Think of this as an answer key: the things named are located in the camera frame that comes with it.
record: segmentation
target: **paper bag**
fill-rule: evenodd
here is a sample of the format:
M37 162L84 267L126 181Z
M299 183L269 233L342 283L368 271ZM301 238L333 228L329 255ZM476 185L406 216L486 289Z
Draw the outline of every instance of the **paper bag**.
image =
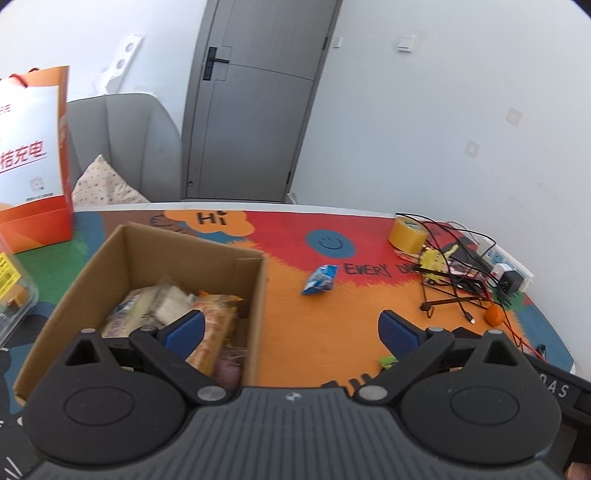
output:
M68 69L0 80L0 233L14 253L72 239Z

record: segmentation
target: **clear plastic box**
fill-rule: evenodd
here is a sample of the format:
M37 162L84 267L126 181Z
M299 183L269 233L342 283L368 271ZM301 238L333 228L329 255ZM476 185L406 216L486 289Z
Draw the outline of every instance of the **clear plastic box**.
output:
M37 285L0 236L0 347L38 300Z

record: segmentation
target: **smiley face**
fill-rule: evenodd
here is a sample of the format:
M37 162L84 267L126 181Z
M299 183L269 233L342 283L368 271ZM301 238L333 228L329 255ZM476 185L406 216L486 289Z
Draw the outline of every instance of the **smiley face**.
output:
M325 257L349 258L355 255L351 240L334 230L312 230L306 236L306 242Z

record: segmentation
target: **orange speech cloud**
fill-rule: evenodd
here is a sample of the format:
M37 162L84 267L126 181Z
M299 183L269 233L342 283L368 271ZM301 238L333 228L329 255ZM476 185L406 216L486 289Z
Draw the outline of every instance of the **orange speech cloud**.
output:
M255 231L254 225L246 219L246 213L242 210L166 210L164 216L185 222L201 233L223 232L230 236L248 236Z

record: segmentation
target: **tabletop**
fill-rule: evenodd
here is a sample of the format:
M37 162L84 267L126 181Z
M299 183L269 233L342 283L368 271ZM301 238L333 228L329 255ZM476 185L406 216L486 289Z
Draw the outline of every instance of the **tabletop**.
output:
M261 250L269 258L267 303L259 350L258 384L315 387L375 375L389 352L378 338L378 315L391 309L421 328L458 326L483 333L484 310L468 306L468 323L456 304L437 306L428 319L420 277L388 243L394 215L273 204L175 203L100 207L76 213L74 239L19 254L40 289L40 301L0 351L0 468L13 478L35 457L22 432L21 407L12 384L43 324L74 278L120 224L137 222L221 243ZM444 230L438 242L455 239ZM335 289L302 296L320 265L338 265ZM520 294L508 312L530 344L543 343L548 361L567 371L573 358L531 299Z

